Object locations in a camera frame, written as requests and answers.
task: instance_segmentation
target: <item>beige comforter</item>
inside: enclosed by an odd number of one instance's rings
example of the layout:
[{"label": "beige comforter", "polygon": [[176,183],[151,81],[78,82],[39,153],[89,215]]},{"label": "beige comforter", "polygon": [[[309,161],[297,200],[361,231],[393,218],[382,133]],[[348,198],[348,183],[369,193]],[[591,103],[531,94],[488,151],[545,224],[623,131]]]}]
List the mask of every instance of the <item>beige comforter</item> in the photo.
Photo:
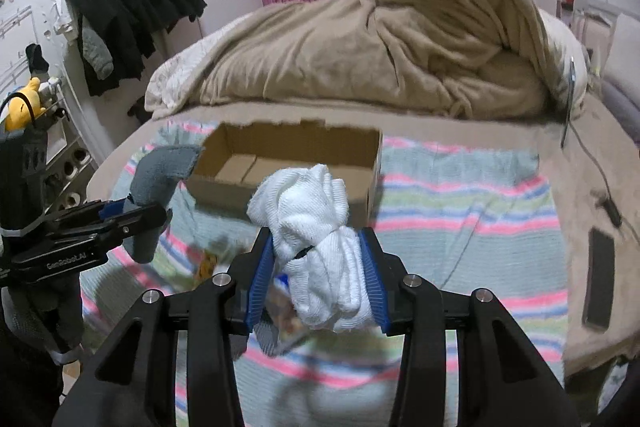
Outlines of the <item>beige comforter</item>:
[{"label": "beige comforter", "polygon": [[290,2],[227,32],[171,107],[149,92],[146,107],[158,118],[188,102],[322,98],[475,120],[534,116],[548,100],[566,105],[557,55],[532,0]]}]

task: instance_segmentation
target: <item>metal screw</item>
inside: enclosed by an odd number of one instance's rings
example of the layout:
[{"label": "metal screw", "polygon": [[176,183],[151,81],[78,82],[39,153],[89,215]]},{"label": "metal screw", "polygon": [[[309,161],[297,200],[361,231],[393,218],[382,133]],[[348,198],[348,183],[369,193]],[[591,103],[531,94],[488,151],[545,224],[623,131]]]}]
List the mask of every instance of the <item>metal screw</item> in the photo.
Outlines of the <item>metal screw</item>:
[{"label": "metal screw", "polygon": [[217,273],[211,280],[216,286],[226,286],[231,282],[231,276],[228,273]]},{"label": "metal screw", "polygon": [[147,304],[153,304],[160,298],[160,292],[158,290],[148,290],[142,294],[142,301]]},{"label": "metal screw", "polygon": [[492,300],[494,300],[494,294],[492,294],[486,288],[480,288],[478,291],[476,291],[476,299],[478,299],[480,302],[491,302]]},{"label": "metal screw", "polygon": [[422,284],[422,278],[415,273],[410,273],[402,278],[402,282],[411,288],[415,288],[416,286],[420,286],[420,284]]}]

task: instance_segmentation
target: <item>open brown box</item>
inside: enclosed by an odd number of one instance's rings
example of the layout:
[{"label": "open brown box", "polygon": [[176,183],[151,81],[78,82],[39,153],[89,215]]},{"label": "open brown box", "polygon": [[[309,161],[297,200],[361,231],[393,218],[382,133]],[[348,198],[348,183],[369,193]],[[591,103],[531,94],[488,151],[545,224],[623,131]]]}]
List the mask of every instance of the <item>open brown box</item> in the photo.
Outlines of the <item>open brown box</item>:
[{"label": "open brown box", "polygon": [[366,227],[380,174],[381,142],[377,129],[332,127],[322,121],[222,123],[204,141],[186,186],[198,203],[245,212],[270,174],[321,163],[344,180],[348,225]]}]

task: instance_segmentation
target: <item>white sock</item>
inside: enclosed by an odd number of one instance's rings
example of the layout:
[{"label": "white sock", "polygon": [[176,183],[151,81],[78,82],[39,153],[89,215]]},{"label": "white sock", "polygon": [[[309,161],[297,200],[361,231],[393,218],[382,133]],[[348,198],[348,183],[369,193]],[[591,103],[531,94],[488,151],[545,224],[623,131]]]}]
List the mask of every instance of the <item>white sock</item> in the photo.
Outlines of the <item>white sock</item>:
[{"label": "white sock", "polygon": [[[247,216],[273,235],[276,265],[289,277],[293,306],[310,328],[334,331],[374,324],[360,241],[346,226],[342,180],[325,165],[283,169],[265,179]],[[302,259],[298,252],[313,247]]]}]

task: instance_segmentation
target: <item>striped blanket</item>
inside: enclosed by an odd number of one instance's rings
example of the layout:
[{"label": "striped blanket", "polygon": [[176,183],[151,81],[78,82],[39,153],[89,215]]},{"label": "striped blanket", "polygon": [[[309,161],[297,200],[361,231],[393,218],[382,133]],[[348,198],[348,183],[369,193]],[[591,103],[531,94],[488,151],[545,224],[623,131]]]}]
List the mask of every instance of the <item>striped blanket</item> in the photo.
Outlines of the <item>striped blanket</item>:
[{"label": "striped blanket", "polygon": [[[113,198],[127,195],[136,165],[153,147],[200,143],[215,124],[168,123],[127,163]],[[470,150],[385,137],[373,227],[407,270],[448,291],[487,287],[501,299],[562,381],[567,332],[564,246],[548,182],[526,151]],[[134,264],[122,248],[82,273],[85,344],[96,347],[148,288],[189,290],[207,249],[222,263],[250,245],[257,229],[203,212],[183,185],[155,259]],[[396,391],[402,337],[380,330],[317,331],[269,359],[250,338],[236,362],[244,419],[255,426],[386,425]],[[178,343],[178,425],[186,425],[186,336]],[[456,416],[458,359],[447,332],[447,418]]]}]

